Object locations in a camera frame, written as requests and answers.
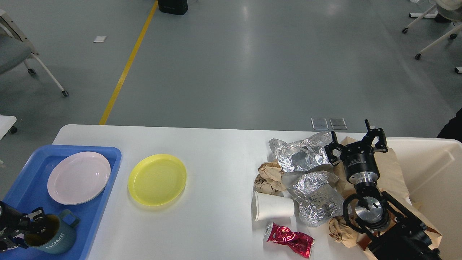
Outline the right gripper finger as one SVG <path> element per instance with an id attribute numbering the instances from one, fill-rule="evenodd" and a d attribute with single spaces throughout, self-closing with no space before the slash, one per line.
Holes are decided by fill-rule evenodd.
<path id="1" fill-rule="evenodd" d="M 371 128 L 368 120 L 365 120 L 367 132 L 365 136 L 353 143 L 353 152 L 374 154 L 376 152 L 388 152 L 386 135 L 382 128 Z"/>
<path id="2" fill-rule="evenodd" d="M 332 142 L 324 147 L 325 153 L 328 157 L 328 161 L 332 166 L 338 165 L 340 162 L 345 161 L 348 155 L 348 147 L 338 143 L 337 135 L 334 131 L 331 131 Z"/>

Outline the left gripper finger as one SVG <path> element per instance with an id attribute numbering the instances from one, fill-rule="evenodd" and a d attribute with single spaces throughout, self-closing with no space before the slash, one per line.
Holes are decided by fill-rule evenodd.
<path id="1" fill-rule="evenodd" d="M 14 238 L 11 238 L 10 239 L 13 243 L 11 249 L 16 249 L 16 248 L 24 248 L 24 249 L 28 249 L 29 246 L 25 243 L 25 240 L 23 237 L 14 237 Z"/>
<path id="2" fill-rule="evenodd" d="M 34 209 L 29 214 L 23 214 L 25 233 L 43 233 L 46 231 L 47 220 L 43 207 Z"/>

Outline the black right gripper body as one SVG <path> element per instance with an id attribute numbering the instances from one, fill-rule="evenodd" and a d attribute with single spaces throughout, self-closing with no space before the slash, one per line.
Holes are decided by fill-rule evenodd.
<path id="1" fill-rule="evenodd" d="M 342 152 L 340 159 L 343 162 L 346 180 L 355 186 L 376 186 L 380 178 L 378 165 L 374 157 L 374 151 L 346 151 Z"/>

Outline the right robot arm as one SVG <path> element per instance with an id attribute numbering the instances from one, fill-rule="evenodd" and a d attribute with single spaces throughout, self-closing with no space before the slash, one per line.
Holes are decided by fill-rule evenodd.
<path id="1" fill-rule="evenodd" d="M 354 143 L 340 144 L 334 131 L 324 147 L 332 165 L 343 164 L 345 179 L 355 192 L 342 204 L 345 224 L 370 239 L 367 248 L 378 260 L 440 260 L 440 250 L 431 249 L 428 227 L 386 191 L 380 191 L 375 153 L 388 152 L 386 135 L 371 128 Z"/>

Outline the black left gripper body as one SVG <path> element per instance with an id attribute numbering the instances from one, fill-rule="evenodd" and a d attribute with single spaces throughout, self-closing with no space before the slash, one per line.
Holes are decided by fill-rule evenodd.
<path id="1" fill-rule="evenodd" d="M 23 213 L 4 202 L 0 202 L 0 251 L 5 253 L 13 245 L 11 238 L 24 233 Z"/>

